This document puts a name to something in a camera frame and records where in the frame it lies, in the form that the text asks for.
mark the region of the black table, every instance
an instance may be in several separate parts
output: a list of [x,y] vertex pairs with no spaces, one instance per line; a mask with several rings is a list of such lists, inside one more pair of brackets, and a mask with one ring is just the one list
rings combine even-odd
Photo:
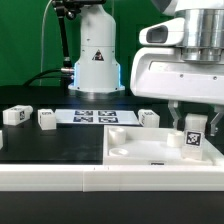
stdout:
[[[102,164],[103,126],[58,125],[41,131],[40,108],[132,110],[152,109],[161,127],[172,127],[167,102],[126,96],[108,101],[69,97],[58,87],[0,87],[1,111],[31,105],[29,121],[5,126],[1,164]],[[213,115],[207,105],[186,103],[183,113]],[[210,141],[224,150],[223,123]],[[1,223],[223,223],[224,192],[0,192]]]

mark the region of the warning label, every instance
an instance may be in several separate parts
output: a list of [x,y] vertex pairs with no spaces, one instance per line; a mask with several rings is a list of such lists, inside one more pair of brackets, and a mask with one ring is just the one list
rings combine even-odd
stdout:
[[100,50],[98,50],[94,55],[93,61],[104,61],[103,55],[101,54]]

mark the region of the green wall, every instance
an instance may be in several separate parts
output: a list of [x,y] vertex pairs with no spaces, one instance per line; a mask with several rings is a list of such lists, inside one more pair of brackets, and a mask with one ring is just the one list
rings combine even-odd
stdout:
[[[0,85],[21,85],[40,72],[41,25],[48,0],[2,1],[0,13]],[[167,20],[150,0],[107,0],[105,10],[114,14],[117,23],[116,59],[122,66],[122,83],[129,86],[131,64],[139,31]],[[80,50],[80,19],[66,21],[70,55],[75,62]],[[46,20],[44,70],[62,65],[60,33],[51,7]],[[58,81],[42,82],[58,85]]]

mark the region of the white paper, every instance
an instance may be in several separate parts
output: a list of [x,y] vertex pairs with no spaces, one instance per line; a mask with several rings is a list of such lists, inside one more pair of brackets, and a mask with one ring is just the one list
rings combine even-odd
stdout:
[[139,125],[133,111],[122,110],[56,110],[57,123]]

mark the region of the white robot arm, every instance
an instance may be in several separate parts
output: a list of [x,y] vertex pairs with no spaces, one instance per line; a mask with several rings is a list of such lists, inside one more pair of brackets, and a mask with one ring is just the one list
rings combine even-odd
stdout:
[[[120,65],[115,59],[116,23],[105,12],[106,0],[53,0],[58,15],[64,54],[63,73],[74,72],[70,95],[88,99],[107,99],[124,94]],[[81,54],[74,69],[68,52],[64,16],[81,15]]]
[[169,100],[175,121],[180,118],[178,101],[215,105],[217,116],[210,123],[215,135],[224,114],[224,1],[152,2],[174,19],[140,32],[140,42],[150,47],[135,55],[131,90],[136,96]]

